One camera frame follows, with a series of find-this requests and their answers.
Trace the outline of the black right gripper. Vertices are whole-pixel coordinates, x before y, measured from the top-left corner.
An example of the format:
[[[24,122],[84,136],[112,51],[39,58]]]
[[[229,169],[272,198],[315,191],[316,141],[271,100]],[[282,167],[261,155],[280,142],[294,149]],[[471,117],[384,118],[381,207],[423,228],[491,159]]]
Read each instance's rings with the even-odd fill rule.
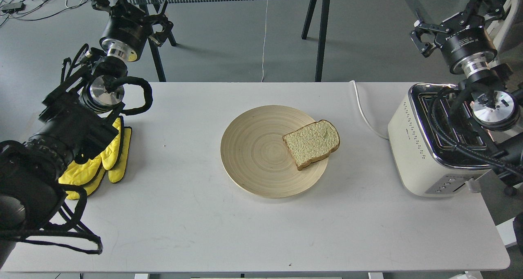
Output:
[[[491,62],[498,54],[484,22],[485,19],[478,15],[471,15],[466,22],[461,13],[454,14],[439,25],[415,21],[410,37],[418,52],[427,58],[436,48],[433,43],[422,41],[422,35],[434,34],[435,45],[439,47],[450,73],[464,74],[467,57],[476,56]]]

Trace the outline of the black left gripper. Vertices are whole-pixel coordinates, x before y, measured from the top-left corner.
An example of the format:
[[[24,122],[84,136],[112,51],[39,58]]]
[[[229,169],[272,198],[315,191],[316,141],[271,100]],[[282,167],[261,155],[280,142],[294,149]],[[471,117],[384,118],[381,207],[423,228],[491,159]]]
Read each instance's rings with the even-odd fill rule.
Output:
[[[173,23],[165,15],[167,3],[160,12],[149,15],[145,4],[140,7],[117,6],[110,10],[110,20],[100,39],[102,50],[108,57],[123,62],[138,61],[148,41],[161,47],[172,33]]]

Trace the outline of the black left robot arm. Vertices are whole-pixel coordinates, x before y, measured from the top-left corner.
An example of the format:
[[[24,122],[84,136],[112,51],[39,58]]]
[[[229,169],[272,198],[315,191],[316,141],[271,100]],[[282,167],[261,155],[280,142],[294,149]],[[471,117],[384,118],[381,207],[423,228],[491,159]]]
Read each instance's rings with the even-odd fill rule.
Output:
[[[43,101],[43,127],[24,143],[1,143],[1,264],[18,243],[103,251],[101,238],[81,222],[86,189],[58,179],[71,163],[93,160],[110,145],[120,115],[151,108],[150,83],[129,76],[126,63],[140,58],[146,41],[168,40],[172,22],[166,4],[154,15],[125,0],[101,7],[110,13],[101,48],[84,47],[70,65],[78,70],[64,71]]]

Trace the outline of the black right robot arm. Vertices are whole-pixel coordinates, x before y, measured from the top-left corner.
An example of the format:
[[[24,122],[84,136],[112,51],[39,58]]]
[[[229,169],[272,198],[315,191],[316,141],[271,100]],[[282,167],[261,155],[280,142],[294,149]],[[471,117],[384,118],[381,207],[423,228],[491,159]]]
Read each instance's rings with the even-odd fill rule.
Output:
[[[418,16],[411,38],[424,57],[439,48],[450,72],[466,77],[457,89],[443,87],[436,93],[427,111],[430,129],[466,159],[490,166],[505,183],[505,194],[514,195],[515,186],[522,183],[522,134],[495,144],[486,140],[486,131],[507,131],[516,125],[521,118],[522,90],[512,93],[505,90],[502,76],[508,76],[508,65],[489,66],[497,49],[484,25],[484,17],[468,10],[437,25],[428,24]],[[456,97],[446,115],[449,127],[469,137],[481,138],[488,154],[473,150],[443,130],[436,110],[452,94]]]

